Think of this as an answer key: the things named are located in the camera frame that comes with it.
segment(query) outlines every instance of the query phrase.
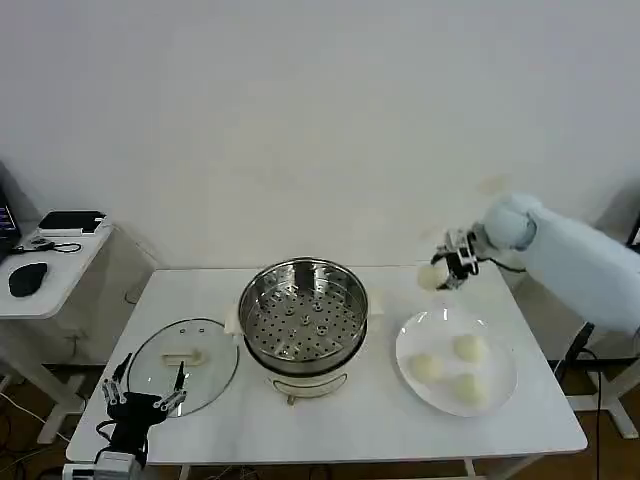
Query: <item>steamed bun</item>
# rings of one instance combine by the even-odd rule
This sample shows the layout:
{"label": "steamed bun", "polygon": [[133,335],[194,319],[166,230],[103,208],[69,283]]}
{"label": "steamed bun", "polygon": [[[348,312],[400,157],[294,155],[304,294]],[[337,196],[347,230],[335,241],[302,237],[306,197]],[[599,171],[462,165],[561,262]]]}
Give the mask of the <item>steamed bun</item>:
{"label": "steamed bun", "polygon": [[487,344],[477,335],[460,335],[453,339],[453,351],[465,362],[479,363],[487,354]]}
{"label": "steamed bun", "polygon": [[436,265],[423,265],[418,269],[418,285],[427,291],[436,290],[446,282],[449,269],[444,262]]}
{"label": "steamed bun", "polygon": [[487,388],[472,373],[463,373],[452,380],[453,392],[458,400],[472,407],[480,407],[487,402]]}
{"label": "steamed bun", "polygon": [[442,378],[442,360],[433,355],[414,355],[409,359],[409,371],[420,383],[429,384]]}

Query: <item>floor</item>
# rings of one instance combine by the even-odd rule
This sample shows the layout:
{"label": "floor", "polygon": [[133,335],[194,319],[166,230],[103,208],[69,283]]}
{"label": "floor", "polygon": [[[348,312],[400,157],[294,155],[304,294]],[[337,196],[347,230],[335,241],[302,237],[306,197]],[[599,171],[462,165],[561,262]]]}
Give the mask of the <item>floor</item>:
{"label": "floor", "polygon": [[[619,368],[607,368],[605,374],[612,378]],[[70,372],[59,370],[57,375],[66,379]],[[88,379],[81,394],[89,395],[98,381],[99,370],[88,372]],[[565,391],[569,394],[592,393],[594,391],[586,374],[573,370],[567,375]],[[18,404],[32,410],[40,416],[46,416],[52,408],[52,402],[38,389],[28,383],[12,385],[5,393]],[[640,387],[636,387],[624,398],[627,411],[636,425],[640,426]],[[65,443],[59,440],[52,446],[41,450],[35,443],[40,430],[37,420],[17,410],[0,398],[0,480],[53,480],[59,479],[56,469],[64,464]],[[580,423],[589,438],[589,448],[574,455],[545,457],[514,478],[516,480],[590,480],[595,479],[595,413],[578,415]],[[77,419],[70,419],[62,431],[71,436]],[[601,475],[602,480],[640,480],[640,440],[623,440],[607,414],[601,416]],[[25,456],[28,458],[12,465]],[[496,460],[476,462],[479,474],[496,464]],[[427,462],[396,464],[341,464],[330,467],[318,465],[260,466],[256,470],[249,467],[195,467],[190,480],[351,480],[351,479],[392,479],[420,478],[433,476],[464,475],[462,462]],[[173,467],[155,468],[149,471],[152,477],[177,479],[178,470]]]}

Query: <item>pot handle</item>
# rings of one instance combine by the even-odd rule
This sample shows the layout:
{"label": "pot handle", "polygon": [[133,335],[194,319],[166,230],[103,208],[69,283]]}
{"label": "pot handle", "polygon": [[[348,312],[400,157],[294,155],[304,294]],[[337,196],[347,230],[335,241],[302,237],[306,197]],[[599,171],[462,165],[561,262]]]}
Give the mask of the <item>pot handle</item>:
{"label": "pot handle", "polygon": [[233,335],[235,339],[240,339],[244,335],[240,318],[238,318],[238,308],[236,305],[229,307],[227,315],[224,319],[224,333]]}
{"label": "pot handle", "polygon": [[367,317],[374,315],[384,315],[384,309],[382,308],[382,293],[380,290],[371,288],[367,290],[367,297],[369,299],[369,310],[367,311]]}
{"label": "pot handle", "polygon": [[326,382],[321,382],[313,385],[291,385],[281,380],[272,380],[273,388],[280,393],[287,395],[287,403],[293,405],[296,398],[317,398],[324,397],[331,392],[336,391],[347,381],[347,374],[332,378]]}

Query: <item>glass lid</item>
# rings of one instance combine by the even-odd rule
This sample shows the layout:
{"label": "glass lid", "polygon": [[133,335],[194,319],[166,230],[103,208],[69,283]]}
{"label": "glass lid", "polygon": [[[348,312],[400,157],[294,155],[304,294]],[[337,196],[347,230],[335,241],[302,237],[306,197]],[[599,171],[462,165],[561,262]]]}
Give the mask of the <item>glass lid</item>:
{"label": "glass lid", "polygon": [[222,324],[206,318],[173,323],[136,352],[127,374],[132,392],[171,393],[184,362],[187,398],[172,414],[180,417],[209,405],[231,382],[238,366],[238,347]]}

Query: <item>black mouse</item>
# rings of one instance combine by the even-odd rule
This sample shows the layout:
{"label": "black mouse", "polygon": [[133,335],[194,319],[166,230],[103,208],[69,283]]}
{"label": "black mouse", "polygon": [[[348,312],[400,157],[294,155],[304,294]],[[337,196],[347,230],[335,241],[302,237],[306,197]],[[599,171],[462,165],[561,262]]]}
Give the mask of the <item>black mouse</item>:
{"label": "black mouse", "polygon": [[47,273],[47,264],[30,263],[15,270],[9,276],[9,291],[14,297],[28,297],[38,291]]}

